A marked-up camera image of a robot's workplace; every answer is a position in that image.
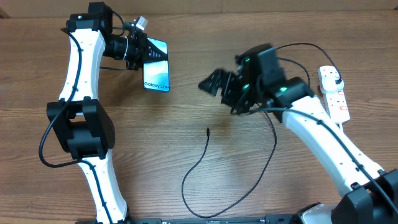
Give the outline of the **Samsung Galaxy smartphone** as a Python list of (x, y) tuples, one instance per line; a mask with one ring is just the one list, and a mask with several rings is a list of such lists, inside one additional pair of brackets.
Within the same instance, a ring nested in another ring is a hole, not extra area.
[[(161, 40), (148, 38), (148, 47), (157, 47), (168, 54), (167, 43)], [(170, 91), (169, 60), (159, 62), (146, 62), (143, 64), (143, 87), (146, 90), (161, 92)]]

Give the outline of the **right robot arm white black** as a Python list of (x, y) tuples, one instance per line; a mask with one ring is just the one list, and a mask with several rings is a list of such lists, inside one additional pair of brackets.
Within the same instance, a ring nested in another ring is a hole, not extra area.
[(271, 44), (253, 47), (235, 58), (238, 70), (217, 69), (199, 88), (221, 95), (233, 114), (273, 113), (312, 151), (332, 179), (341, 200), (315, 203), (289, 223), (396, 223), (397, 171), (386, 172), (343, 133), (320, 99), (299, 77), (286, 78)]

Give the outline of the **white charger plug adapter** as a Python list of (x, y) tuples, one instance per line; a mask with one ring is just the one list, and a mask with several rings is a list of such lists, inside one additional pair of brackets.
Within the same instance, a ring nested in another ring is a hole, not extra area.
[(341, 91), (345, 83), (344, 81), (340, 81), (337, 83), (338, 80), (335, 79), (335, 77), (321, 77), (320, 80), (320, 90), (323, 94), (331, 94), (334, 92)]

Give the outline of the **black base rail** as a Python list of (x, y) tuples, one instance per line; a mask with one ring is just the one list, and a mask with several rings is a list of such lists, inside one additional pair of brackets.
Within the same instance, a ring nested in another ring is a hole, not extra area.
[(188, 218), (163, 220), (161, 218), (132, 218), (120, 220), (117, 224), (296, 224), (302, 223), (297, 215), (277, 214), (259, 218)]

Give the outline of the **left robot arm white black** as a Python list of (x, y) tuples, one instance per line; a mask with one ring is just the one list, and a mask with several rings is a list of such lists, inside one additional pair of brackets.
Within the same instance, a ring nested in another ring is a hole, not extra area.
[(96, 223), (132, 223), (113, 166), (114, 124), (99, 101), (103, 57), (123, 61), (127, 70), (141, 70), (146, 90), (170, 90), (166, 42), (145, 33), (147, 20), (123, 22), (113, 32), (116, 16), (104, 2), (91, 2), (84, 14), (72, 14), (64, 32), (70, 39), (67, 78), (56, 102), (47, 105), (48, 129), (72, 163), (82, 170), (96, 207)]

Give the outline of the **white power strip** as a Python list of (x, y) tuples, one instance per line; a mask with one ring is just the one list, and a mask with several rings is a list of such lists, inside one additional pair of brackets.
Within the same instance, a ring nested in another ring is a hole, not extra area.
[[(340, 75), (336, 68), (330, 65), (324, 65), (318, 69), (319, 81), (321, 77), (335, 77), (336, 80), (340, 79)], [(334, 123), (343, 124), (350, 120), (349, 109), (343, 89), (331, 94), (323, 94), (323, 100), (325, 102), (326, 111)]]

